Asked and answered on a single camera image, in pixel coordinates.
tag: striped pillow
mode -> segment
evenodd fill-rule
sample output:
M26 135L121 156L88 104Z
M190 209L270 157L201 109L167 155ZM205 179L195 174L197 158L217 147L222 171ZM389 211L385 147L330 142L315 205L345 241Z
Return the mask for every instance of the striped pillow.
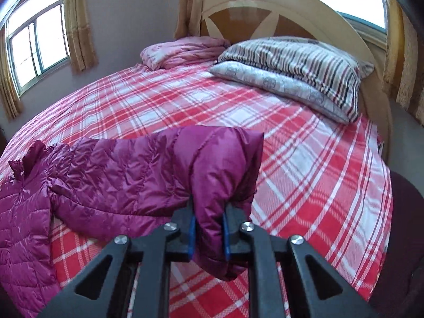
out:
M346 114L328 97L307 83L292 77L271 73L236 61L218 63L209 68L209 73L221 79L259 87L275 95L298 101L337 123L349 123Z
M356 60L329 44L287 36L236 43L218 57L218 63L229 60L306 82L325 94L351 122L359 117L361 79L374 70L372 63Z

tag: tan curtain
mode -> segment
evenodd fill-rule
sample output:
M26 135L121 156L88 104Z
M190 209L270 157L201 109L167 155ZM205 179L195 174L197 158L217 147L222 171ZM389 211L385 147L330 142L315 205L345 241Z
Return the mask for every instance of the tan curtain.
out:
M387 0L384 91L424 125L424 43L396 0Z
M174 37L199 36L201 16L202 0L180 0Z
M94 67L98 61L91 39L85 0L64 0L64 16L74 72Z
M5 27L0 30L0 92L7 118L13 120L22 112L22 104L10 71Z

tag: metal screw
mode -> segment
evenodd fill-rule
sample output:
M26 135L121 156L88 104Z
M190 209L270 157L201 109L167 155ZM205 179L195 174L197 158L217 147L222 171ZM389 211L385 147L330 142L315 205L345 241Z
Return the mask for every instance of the metal screw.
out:
M126 235L118 235L117 237L115 237L114 241L115 244L123 245L128 242L128 237Z
M303 239L303 237L301 235L293 235L293 236L290 237L290 241L294 245L300 245L300 244L303 244L305 239Z
M174 223L174 222L167 222L167 223L163 226L163 228L164 228L166 231L175 231L175 230L178 228L178 225L177 225L176 223Z
M255 228L255 225L251 222L243 222L240 226L242 231L251 232Z

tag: pink blanket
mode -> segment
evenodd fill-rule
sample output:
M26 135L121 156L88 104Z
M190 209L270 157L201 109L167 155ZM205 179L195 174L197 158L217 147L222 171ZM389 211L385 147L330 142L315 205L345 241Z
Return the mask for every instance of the pink blanket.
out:
M230 46L226 39L212 37L185 37L177 41L150 45L140 53L143 64L151 70L171 69L214 61Z

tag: folded blanket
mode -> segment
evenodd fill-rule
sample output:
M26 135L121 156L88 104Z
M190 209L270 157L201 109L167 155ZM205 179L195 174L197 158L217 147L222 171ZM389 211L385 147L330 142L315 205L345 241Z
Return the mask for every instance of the folded blanket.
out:
M221 220L231 201L250 214L263 134L190 126L132 140L81 139L73 146L36 141L0 190L0 283L25 317L36 317L59 283L50 256L50 221L110 241L140 237L168 222L193 196L195 261L234 279Z
M178 65L214 61L230 46L225 39L185 37L177 41L150 45L140 53L143 64L151 70L171 69Z

